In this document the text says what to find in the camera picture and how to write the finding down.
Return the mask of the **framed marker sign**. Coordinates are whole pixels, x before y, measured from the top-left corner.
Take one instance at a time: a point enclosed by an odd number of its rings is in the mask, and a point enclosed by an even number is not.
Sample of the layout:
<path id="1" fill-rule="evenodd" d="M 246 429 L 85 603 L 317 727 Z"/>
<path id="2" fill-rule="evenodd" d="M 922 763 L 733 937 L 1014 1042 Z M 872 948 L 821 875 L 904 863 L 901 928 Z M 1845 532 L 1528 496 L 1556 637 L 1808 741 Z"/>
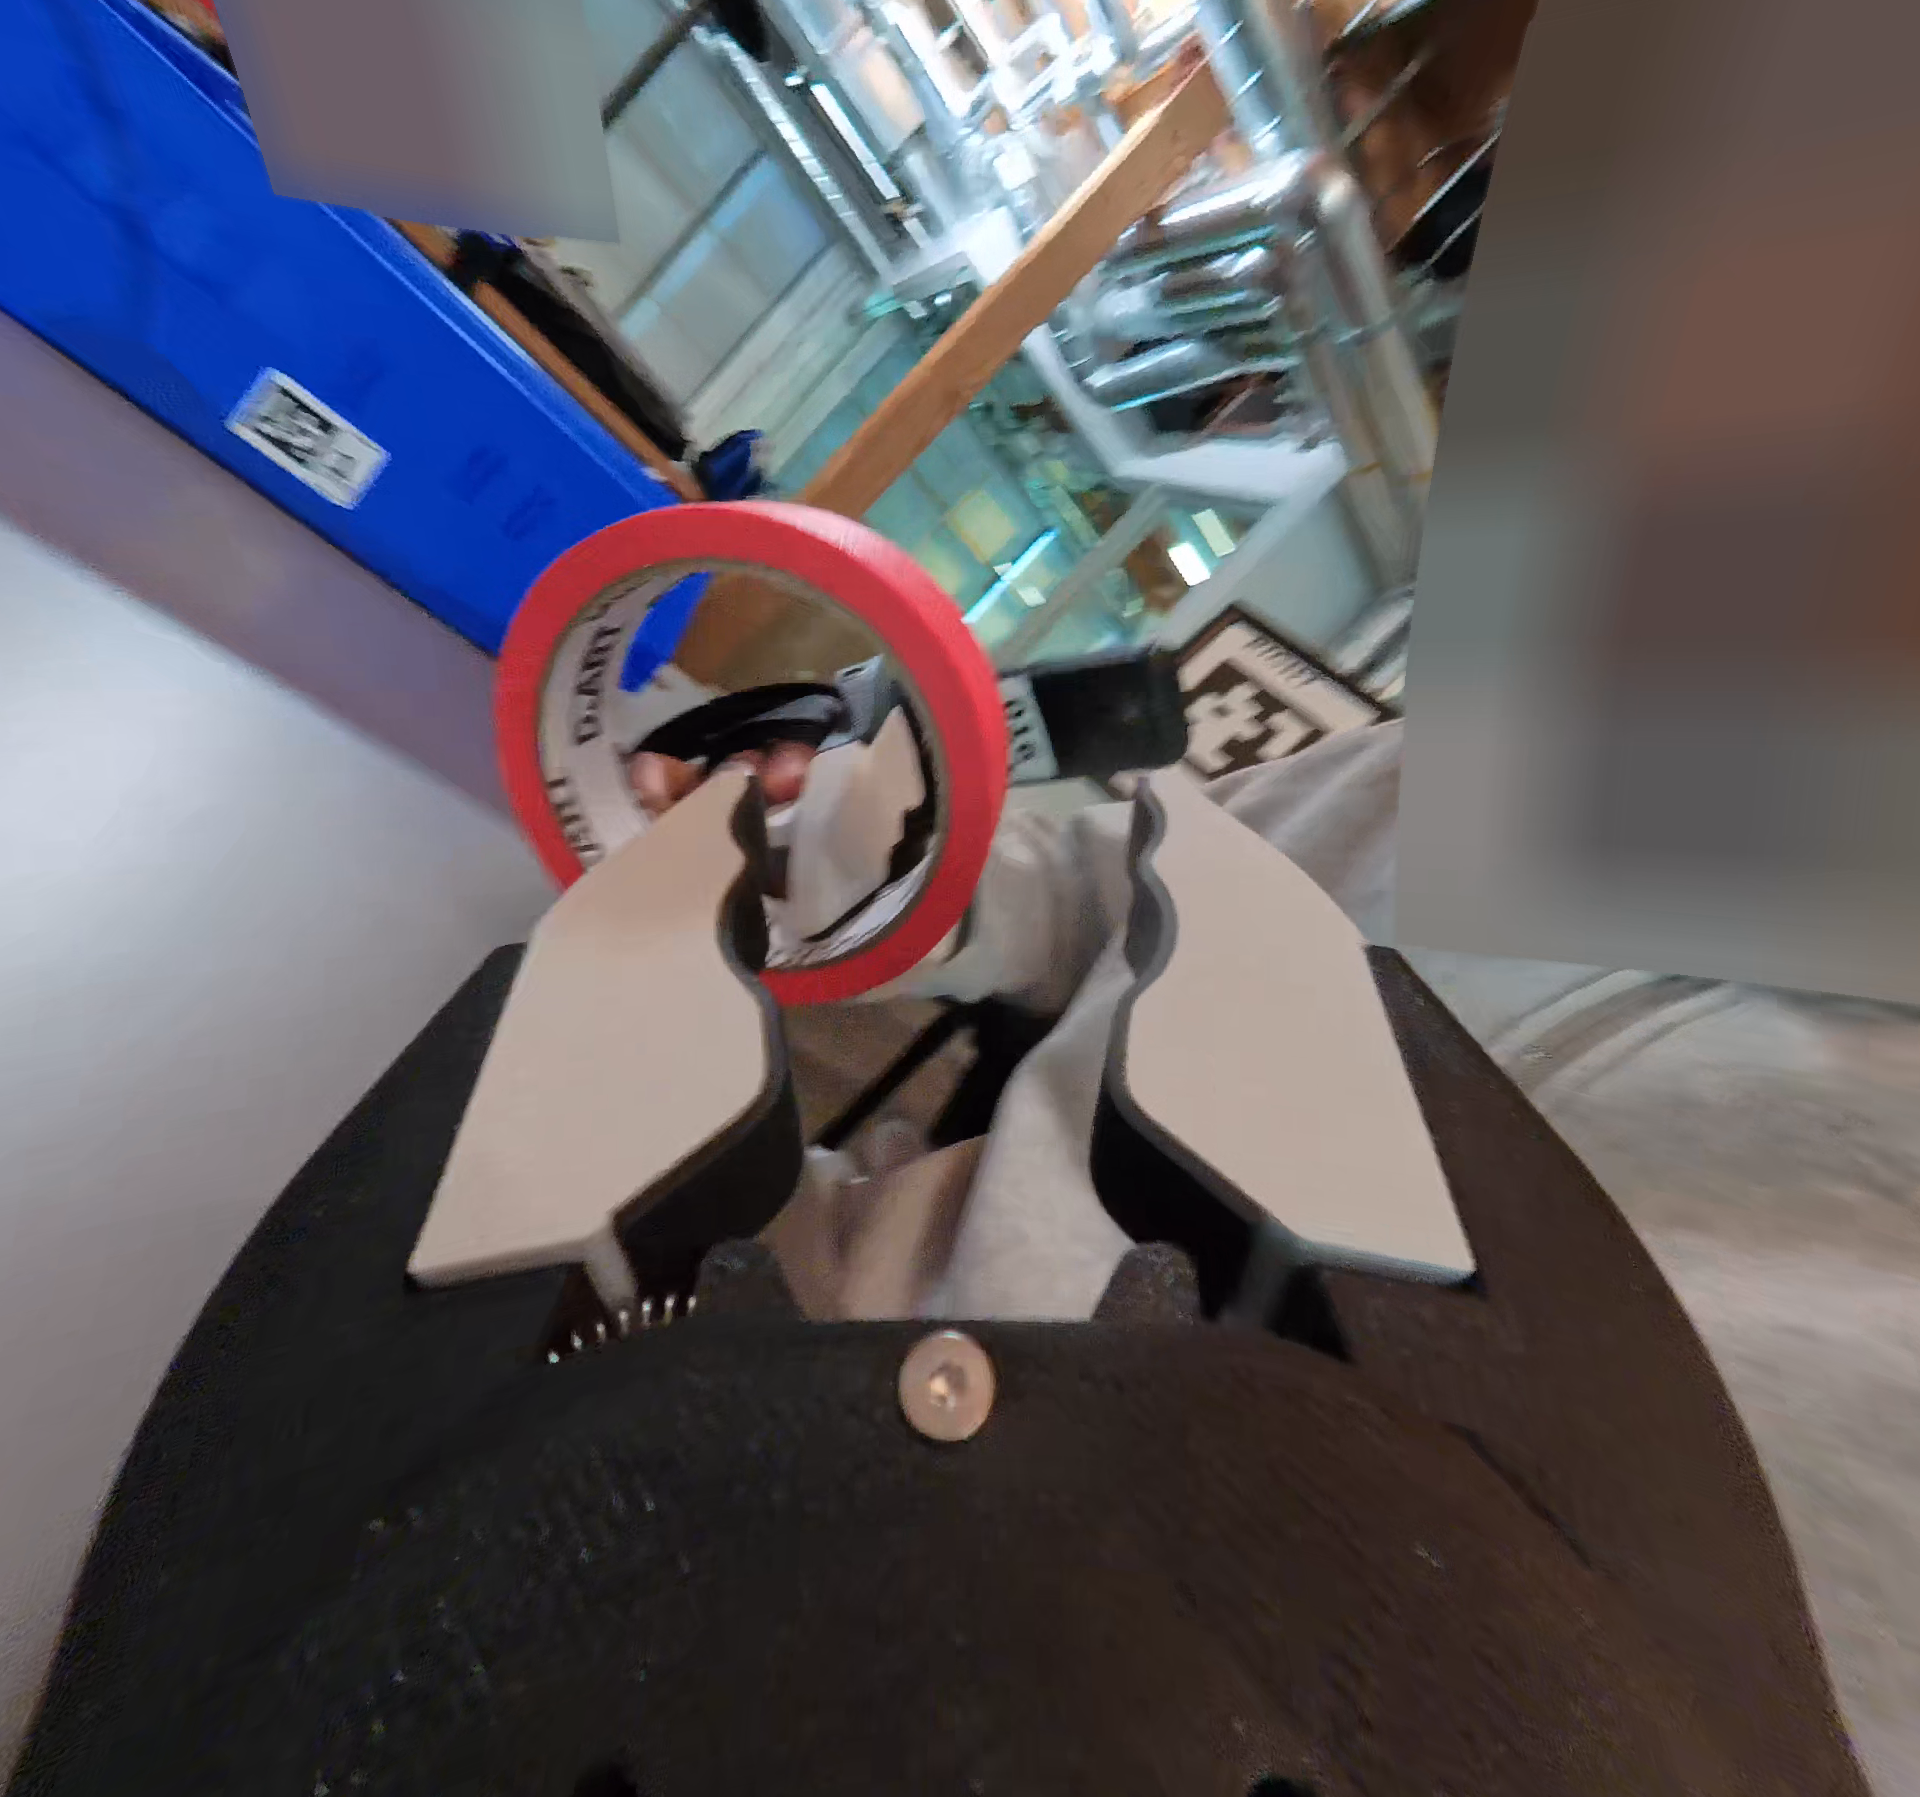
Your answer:
<path id="1" fill-rule="evenodd" d="M 1126 648 L 1170 666 L 1183 723 L 1179 763 L 1203 784 L 1403 718 L 1398 698 L 1378 698 L 1235 600 L 1178 642 L 1142 640 Z"/>

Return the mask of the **silver duct pipes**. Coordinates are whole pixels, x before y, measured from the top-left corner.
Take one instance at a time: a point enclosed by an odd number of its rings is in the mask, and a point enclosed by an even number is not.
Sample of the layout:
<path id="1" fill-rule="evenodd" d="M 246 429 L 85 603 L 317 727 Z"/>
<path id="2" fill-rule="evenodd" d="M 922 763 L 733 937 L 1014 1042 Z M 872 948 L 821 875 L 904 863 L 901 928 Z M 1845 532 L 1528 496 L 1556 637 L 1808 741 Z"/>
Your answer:
<path id="1" fill-rule="evenodd" d="M 1200 150 L 1241 143 L 1241 170 L 1183 170 L 1046 323 L 1052 386 L 1105 465 L 1128 417 L 1225 384 L 1296 376 L 1332 424 L 1352 486 L 1416 528 L 1435 412 L 1371 206 L 1335 121 L 1327 38 L 1307 0 L 1189 0 L 1216 92 Z"/>

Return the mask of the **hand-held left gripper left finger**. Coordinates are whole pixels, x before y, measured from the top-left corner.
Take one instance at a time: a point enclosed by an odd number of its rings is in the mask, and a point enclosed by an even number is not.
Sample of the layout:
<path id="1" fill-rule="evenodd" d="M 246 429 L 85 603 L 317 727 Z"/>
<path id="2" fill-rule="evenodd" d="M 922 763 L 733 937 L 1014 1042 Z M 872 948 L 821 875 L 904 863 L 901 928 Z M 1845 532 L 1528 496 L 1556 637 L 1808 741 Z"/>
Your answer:
<path id="1" fill-rule="evenodd" d="M 580 1267 L 691 1291 L 799 1180 L 766 953 L 759 784 L 723 771 L 536 925 L 406 1274 L 421 1289 Z"/>

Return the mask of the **person's grey sweatshirt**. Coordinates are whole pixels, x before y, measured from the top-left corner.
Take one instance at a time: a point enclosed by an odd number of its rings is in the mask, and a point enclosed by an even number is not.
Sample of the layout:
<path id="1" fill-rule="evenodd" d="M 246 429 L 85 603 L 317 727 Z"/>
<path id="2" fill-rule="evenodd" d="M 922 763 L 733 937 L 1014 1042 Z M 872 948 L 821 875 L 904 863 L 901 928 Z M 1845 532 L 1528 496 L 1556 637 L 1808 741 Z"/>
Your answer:
<path id="1" fill-rule="evenodd" d="M 1677 1291 L 1757 1447 L 1868 1781 L 1916 1794 L 1916 1007 L 1401 950 Z"/>

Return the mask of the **blue plastic bin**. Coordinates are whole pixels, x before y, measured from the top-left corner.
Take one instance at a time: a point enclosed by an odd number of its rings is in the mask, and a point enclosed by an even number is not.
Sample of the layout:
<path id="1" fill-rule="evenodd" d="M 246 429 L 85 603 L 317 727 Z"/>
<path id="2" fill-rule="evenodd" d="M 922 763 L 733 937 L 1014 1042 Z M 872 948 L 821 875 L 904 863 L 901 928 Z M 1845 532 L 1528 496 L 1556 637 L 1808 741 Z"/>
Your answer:
<path id="1" fill-rule="evenodd" d="M 472 644 L 676 501 L 390 225 L 272 194 L 137 0 L 2 0 L 2 305 Z"/>

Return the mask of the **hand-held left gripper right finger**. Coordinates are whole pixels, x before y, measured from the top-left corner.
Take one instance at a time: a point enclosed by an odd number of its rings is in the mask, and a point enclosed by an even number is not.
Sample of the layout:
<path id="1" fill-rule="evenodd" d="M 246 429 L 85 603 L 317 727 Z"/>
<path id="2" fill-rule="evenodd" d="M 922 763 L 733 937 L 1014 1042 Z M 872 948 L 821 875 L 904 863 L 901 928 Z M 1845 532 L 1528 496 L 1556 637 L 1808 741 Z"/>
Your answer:
<path id="1" fill-rule="evenodd" d="M 1146 778 L 1091 1176 L 1200 1289 L 1304 1267 L 1458 1287 L 1475 1255 L 1356 925 L 1190 778 Z"/>

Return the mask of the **red tape roll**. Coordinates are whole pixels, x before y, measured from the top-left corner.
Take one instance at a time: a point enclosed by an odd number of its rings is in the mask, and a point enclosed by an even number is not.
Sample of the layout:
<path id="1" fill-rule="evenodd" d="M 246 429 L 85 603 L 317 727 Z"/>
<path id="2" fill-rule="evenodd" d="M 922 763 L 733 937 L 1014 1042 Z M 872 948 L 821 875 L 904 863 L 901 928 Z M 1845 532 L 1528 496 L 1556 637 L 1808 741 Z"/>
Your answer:
<path id="1" fill-rule="evenodd" d="M 552 706 L 574 696 L 590 658 L 572 642 L 611 630 L 587 678 L 616 678 L 622 631 L 603 615 L 629 586 L 709 566 L 786 580 L 867 625 L 896 662 L 926 734 L 946 834 L 918 896 L 836 960 L 763 971 L 782 1005 L 875 994 L 928 962 L 962 926 L 1006 803 L 1010 740 L 995 673 L 960 612 L 863 524 L 763 499 L 676 503 L 622 518 L 565 551 L 520 600 L 494 666 L 493 740 L 507 803 L 562 890 L 622 842 L 590 817 L 587 741 L 567 741 L 558 760 L 545 753 Z"/>

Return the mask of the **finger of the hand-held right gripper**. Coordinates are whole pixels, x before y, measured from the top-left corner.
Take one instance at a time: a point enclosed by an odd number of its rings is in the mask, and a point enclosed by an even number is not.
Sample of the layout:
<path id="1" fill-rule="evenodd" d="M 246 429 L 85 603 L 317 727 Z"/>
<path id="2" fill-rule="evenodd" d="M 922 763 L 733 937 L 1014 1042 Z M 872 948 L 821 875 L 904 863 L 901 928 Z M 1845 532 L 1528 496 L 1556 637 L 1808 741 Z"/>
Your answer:
<path id="1" fill-rule="evenodd" d="M 896 860 L 906 826 L 928 810 L 910 732 L 823 751 L 799 799 L 772 812 L 772 941 L 875 943 L 925 891 L 925 852 Z"/>

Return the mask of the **person's right hand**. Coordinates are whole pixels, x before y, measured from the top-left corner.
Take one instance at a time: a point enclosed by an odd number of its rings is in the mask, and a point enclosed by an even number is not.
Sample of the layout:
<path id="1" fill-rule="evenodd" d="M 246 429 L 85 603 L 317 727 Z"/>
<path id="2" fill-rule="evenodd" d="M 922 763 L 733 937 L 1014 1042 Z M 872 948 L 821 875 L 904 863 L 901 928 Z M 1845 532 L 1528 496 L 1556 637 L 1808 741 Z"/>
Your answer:
<path id="1" fill-rule="evenodd" d="M 657 818 L 689 799 L 711 778 L 752 778 L 766 807 L 778 810 L 799 801 L 815 748 L 799 741 L 766 744 L 720 759 L 672 759 L 658 751 L 638 751 L 625 767 L 634 803 Z"/>

